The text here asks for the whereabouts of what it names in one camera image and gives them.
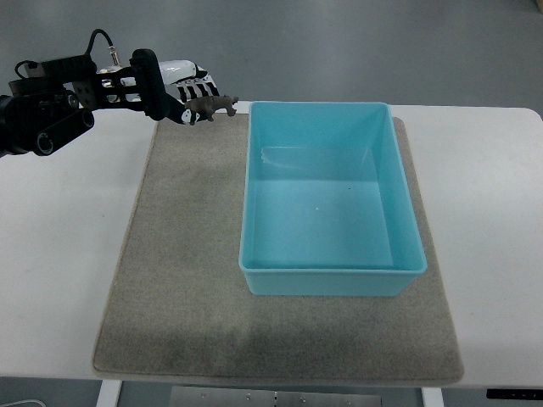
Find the cable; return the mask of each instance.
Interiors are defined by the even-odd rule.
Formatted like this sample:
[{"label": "cable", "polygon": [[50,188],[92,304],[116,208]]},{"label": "cable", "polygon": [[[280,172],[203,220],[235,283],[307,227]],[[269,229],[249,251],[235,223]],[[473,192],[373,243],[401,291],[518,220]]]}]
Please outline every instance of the cable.
[{"label": "cable", "polygon": [[102,34],[105,37],[106,41],[108,42],[109,46],[113,47],[113,42],[111,41],[111,38],[109,38],[108,33],[105,32],[104,30],[100,29],[100,28],[97,28],[91,34],[91,39],[88,42],[88,47],[87,47],[87,50],[85,51],[85,53],[87,53],[87,54],[91,53],[92,46],[94,45],[94,39],[96,38],[96,35],[98,35],[98,34]]},{"label": "cable", "polygon": [[24,64],[36,64],[36,61],[29,61],[28,59],[25,59],[24,61],[20,61],[18,64],[15,65],[15,73],[20,79],[25,79],[25,77],[19,73],[19,68]]},{"label": "cable", "polygon": [[21,400],[21,401],[15,401],[13,403],[7,403],[7,404],[0,404],[0,407],[11,407],[12,405],[17,404],[27,404],[27,403],[36,403],[41,405],[41,407],[47,407],[42,401],[40,400]]}]

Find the gray carpet mat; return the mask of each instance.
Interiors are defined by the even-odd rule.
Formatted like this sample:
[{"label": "gray carpet mat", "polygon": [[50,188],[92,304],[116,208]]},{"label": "gray carpet mat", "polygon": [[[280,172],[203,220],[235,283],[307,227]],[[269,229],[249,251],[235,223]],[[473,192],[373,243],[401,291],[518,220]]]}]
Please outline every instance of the gray carpet mat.
[{"label": "gray carpet mat", "polygon": [[393,298],[261,297],[238,266],[248,115],[157,126],[92,366],[216,386],[440,386],[463,368],[406,129],[428,270]]}]

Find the toy dinosaur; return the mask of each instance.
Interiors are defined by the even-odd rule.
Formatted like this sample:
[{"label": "toy dinosaur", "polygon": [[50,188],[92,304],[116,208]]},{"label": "toy dinosaur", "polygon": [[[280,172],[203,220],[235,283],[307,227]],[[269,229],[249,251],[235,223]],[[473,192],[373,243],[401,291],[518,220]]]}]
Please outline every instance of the toy dinosaur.
[{"label": "toy dinosaur", "polygon": [[194,113],[198,113],[207,118],[209,121],[213,121],[213,114],[218,109],[226,109],[229,116],[236,114],[236,109],[232,107],[239,98],[236,96],[230,98],[229,96],[203,96],[201,98],[195,98],[185,102],[185,107],[191,109]]}]

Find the blue plastic bin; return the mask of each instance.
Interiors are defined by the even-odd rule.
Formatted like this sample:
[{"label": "blue plastic bin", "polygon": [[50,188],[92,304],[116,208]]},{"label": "blue plastic bin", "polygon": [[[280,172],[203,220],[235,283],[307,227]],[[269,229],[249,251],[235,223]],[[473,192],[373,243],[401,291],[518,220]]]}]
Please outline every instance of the blue plastic bin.
[{"label": "blue plastic bin", "polygon": [[388,105],[251,104],[239,265],[260,295],[393,296],[426,270]]}]

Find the gray floor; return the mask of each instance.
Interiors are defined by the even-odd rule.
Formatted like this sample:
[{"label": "gray floor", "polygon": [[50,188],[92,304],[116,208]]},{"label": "gray floor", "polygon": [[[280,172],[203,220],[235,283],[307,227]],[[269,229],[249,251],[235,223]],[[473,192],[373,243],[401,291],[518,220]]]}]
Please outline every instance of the gray floor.
[{"label": "gray floor", "polygon": [[[222,93],[242,100],[524,107],[543,114],[543,14],[535,0],[3,0],[0,94],[11,94],[20,60],[83,53],[97,27],[111,35],[124,62],[140,47],[159,60],[189,59]],[[99,37],[92,51],[98,66],[110,64],[105,45]],[[38,382],[0,379],[0,404],[34,397],[48,405],[96,402],[99,382]],[[120,405],[144,405],[136,404],[144,397],[146,405],[167,405],[169,388],[131,383]],[[483,396],[446,391],[445,403],[487,405]]]}]

